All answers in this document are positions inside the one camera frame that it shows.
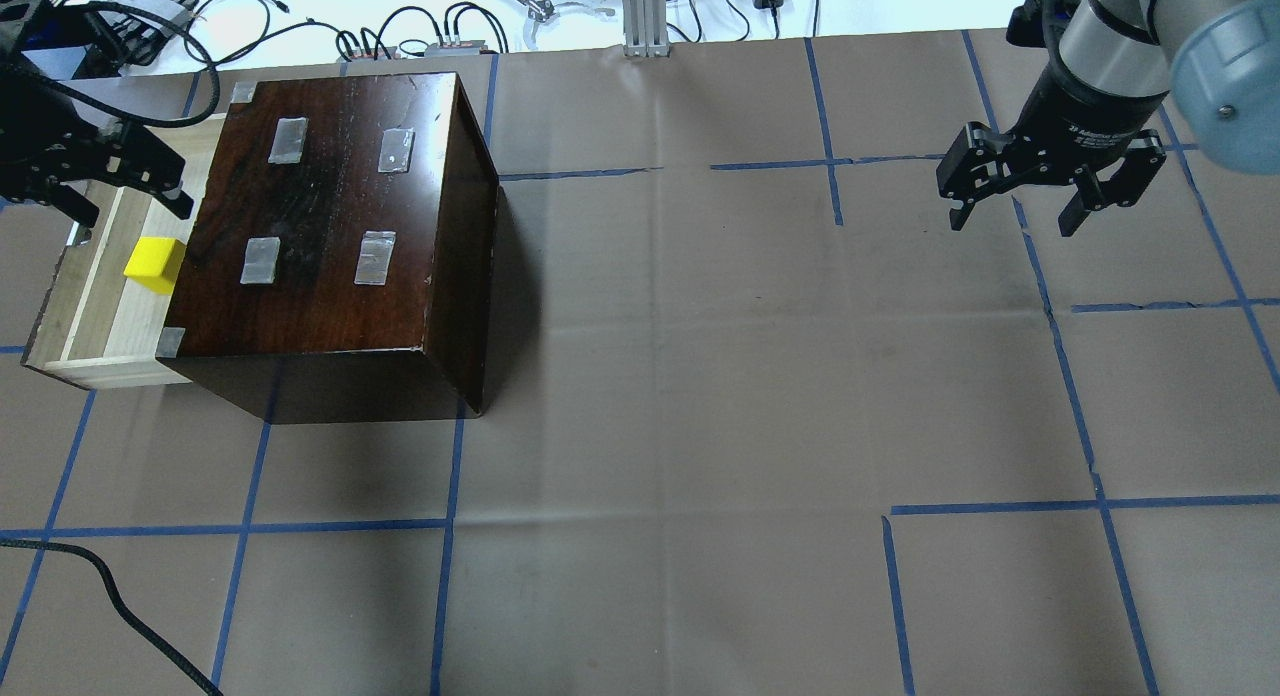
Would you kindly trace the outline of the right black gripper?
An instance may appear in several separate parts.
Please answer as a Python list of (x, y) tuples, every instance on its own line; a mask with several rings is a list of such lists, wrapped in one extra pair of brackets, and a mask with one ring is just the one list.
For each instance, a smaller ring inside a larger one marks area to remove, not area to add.
[(1157, 96), (1102, 93), (1047, 64), (1010, 130), (969, 122), (943, 155), (936, 182), (951, 230), (963, 230), (980, 200), (1018, 186), (1075, 186), (1059, 214), (1062, 237), (1100, 209), (1134, 203), (1167, 159), (1148, 128), (1157, 105)]

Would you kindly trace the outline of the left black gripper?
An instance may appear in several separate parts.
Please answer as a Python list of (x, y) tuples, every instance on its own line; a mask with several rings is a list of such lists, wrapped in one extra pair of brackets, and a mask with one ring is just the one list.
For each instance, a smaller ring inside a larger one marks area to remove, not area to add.
[(58, 209), (78, 226), (95, 228), (99, 205), (77, 180), (129, 187), (150, 194), (178, 219), (192, 217), (195, 200), (183, 189), (184, 157), (148, 130), (145, 116), (100, 105), (109, 114), (93, 125), (77, 111), (88, 104), (54, 81), (26, 52), (60, 46), (91, 46), (124, 55), (108, 20), (90, 12), (93, 3), (3, 0), (1, 177), (3, 198)]

